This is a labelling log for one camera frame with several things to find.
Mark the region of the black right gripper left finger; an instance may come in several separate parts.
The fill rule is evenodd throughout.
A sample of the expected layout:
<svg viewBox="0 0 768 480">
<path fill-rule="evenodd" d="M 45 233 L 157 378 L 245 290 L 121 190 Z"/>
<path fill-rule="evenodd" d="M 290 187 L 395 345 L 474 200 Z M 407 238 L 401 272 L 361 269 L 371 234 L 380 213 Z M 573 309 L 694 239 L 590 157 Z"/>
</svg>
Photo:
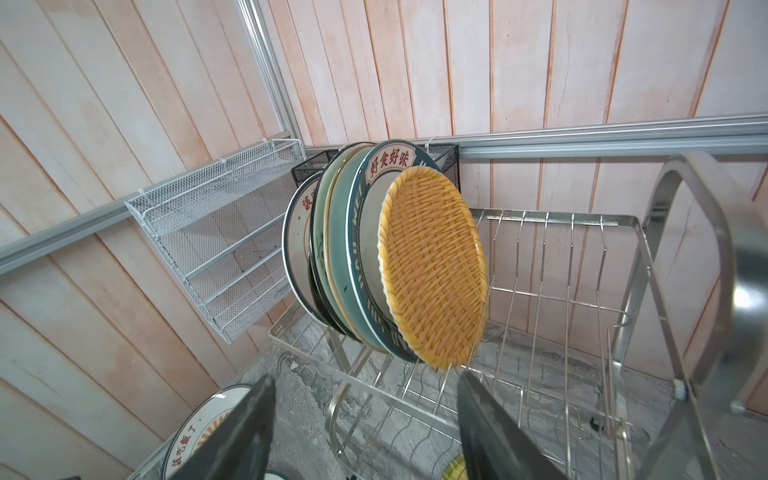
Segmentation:
<svg viewBox="0 0 768 480">
<path fill-rule="evenodd" d="M 274 437 L 277 385 L 269 374 L 170 479 L 264 479 Z"/>
</svg>

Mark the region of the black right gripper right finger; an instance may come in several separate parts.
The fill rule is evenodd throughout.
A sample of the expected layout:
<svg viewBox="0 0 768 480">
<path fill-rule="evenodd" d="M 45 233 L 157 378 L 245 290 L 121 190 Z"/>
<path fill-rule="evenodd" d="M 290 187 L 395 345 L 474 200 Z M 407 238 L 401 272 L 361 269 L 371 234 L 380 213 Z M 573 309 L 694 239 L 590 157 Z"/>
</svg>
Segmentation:
<svg viewBox="0 0 768 480">
<path fill-rule="evenodd" d="M 462 454 L 470 479 L 563 479 L 472 373 L 460 375 L 457 407 Z"/>
</svg>

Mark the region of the stainless steel dish rack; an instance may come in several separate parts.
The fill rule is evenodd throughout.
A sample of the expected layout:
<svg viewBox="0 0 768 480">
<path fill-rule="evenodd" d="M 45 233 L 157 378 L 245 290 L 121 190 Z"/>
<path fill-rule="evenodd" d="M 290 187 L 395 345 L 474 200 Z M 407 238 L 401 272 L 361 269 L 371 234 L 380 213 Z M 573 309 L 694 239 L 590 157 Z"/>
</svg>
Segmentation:
<svg viewBox="0 0 768 480">
<path fill-rule="evenodd" d="M 767 207 L 763 155 L 532 160 L 492 169 L 473 211 L 489 281 L 467 363 L 380 353 L 293 304 L 270 337 L 328 391 L 320 438 L 350 479 L 439 479 L 460 455 L 456 388 L 474 374 L 572 479 L 763 479 L 767 424 L 742 400 L 763 369 L 706 386 L 725 316 L 767 312 L 726 227 Z"/>
</svg>

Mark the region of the orange woven bamboo plate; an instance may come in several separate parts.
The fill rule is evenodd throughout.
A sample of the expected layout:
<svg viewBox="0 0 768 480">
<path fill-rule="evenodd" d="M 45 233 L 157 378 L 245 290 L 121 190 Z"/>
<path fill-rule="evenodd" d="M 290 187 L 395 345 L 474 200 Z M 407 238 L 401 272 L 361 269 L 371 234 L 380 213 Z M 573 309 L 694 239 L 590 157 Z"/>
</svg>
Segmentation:
<svg viewBox="0 0 768 480">
<path fill-rule="evenodd" d="M 385 298 L 408 346 L 437 369 L 467 363 L 485 328 L 489 281 L 459 190 L 438 170 L 402 171 L 383 201 L 377 248 Z"/>
</svg>

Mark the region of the white plate dark lettered rim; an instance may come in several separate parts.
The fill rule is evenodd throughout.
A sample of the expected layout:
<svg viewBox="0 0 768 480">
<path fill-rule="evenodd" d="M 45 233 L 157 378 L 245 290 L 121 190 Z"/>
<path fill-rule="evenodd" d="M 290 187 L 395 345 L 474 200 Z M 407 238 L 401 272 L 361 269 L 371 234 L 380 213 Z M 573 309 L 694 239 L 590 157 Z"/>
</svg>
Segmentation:
<svg viewBox="0 0 768 480">
<path fill-rule="evenodd" d="M 388 306 L 377 243 L 387 191 L 402 171 L 413 166 L 439 169 L 427 152 L 411 142 L 389 140 L 373 146 L 352 177 L 345 226 L 348 270 L 356 306 L 385 352 L 409 362 L 419 358 L 400 333 Z"/>
</svg>

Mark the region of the dark navy plate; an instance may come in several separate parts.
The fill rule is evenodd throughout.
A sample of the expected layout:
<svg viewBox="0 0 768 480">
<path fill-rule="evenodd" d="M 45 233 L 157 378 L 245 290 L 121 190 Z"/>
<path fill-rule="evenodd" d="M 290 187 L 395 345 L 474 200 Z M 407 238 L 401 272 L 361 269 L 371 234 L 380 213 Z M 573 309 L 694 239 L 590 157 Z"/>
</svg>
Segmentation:
<svg viewBox="0 0 768 480">
<path fill-rule="evenodd" d="M 322 292 L 319 288 L 319 285 L 316 280 L 315 271 L 312 266 L 312 260 L 310 258 L 307 259 L 307 270 L 309 275 L 309 282 L 310 282 L 310 291 L 312 294 L 312 298 L 315 302 L 316 309 L 318 311 L 318 315 L 322 317 L 323 321 L 329 326 L 335 329 L 338 333 L 342 335 L 347 335 L 348 332 L 344 329 L 344 327 L 336 320 L 336 317 L 334 315 L 334 312 L 332 310 L 329 310 L 325 301 L 324 297 L 322 295 Z"/>
</svg>

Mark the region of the cream plate with red flowers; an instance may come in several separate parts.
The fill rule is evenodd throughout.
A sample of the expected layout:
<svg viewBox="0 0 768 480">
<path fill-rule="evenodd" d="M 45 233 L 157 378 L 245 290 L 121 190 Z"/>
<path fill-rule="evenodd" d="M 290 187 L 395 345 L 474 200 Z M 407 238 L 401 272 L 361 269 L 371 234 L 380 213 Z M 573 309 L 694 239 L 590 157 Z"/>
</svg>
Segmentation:
<svg viewBox="0 0 768 480">
<path fill-rule="evenodd" d="M 312 206 L 311 221 L 310 221 L 310 232 L 311 232 L 310 259 L 312 260 L 312 266 L 315 271 L 317 283 L 322 292 L 324 301 L 328 309 L 334 312 L 336 320 L 348 332 L 347 335 L 354 340 L 357 340 L 357 336 L 345 321 L 344 315 L 339 314 L 337 312 L 338 306 L 335 304 L 335 301 L 332 300 L 325 292 L 324 282 L 327 281 L 328 278 L 327 278 L 327 273 L 325 268 L 325 259 L 324 259 L 324 253 L 323 253 L 323 240 L 324 240 L 324 224 L 325 224 L 324 210 L 325 210 L 326 201 L 328 197 L 328 192 L 327 192 L 328 183 L 334 177 L 334 175 L 339 171 L 339 168 L 343 165 L 344 161 L 352 153 L 353 148 L 358 146 L 362 147 L 364 146 L 364 143 L 362 142 L 353 143 L 351 145 L 346 145 L 344 148 L 340 149 L 339 152 L 330 160 L 330 162 L 320 172 L 319 183 L 316 190 L 314 204 Z"/>
</svg>

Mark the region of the light green flower plate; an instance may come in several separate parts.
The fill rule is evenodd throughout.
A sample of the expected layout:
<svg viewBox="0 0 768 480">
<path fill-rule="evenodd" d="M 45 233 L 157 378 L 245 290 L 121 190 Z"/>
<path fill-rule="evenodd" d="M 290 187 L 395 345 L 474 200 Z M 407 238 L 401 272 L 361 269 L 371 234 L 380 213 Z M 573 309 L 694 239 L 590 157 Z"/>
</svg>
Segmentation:
<svg viewBox="0 0 768 480">
<path fill-rule="evenodd" d="M 352 308 L 344 303 L 344 287 L 349 283 L 347 267 L 349 263 L 344 240 L 346 220 L 346 205 L 351 188 L 351 176 L 360 166 L 364 155 L 374 146 L 373 143 L 360 142 L 348 145 L 341 150 L 324 176 L 329 176 L 326 201 L 324 206 L 324 261 L 328 278 L 328 291 L 333 296 L 337 313 L 342 322 L 351 330 L 351 336 L 371 347 L 374 351 L 384 353 L 381 342 L 376 339 L 362 320 L 362 330 L 355 323 L 361 317 L 361 312 L 353 301 Z"/>
</svg>

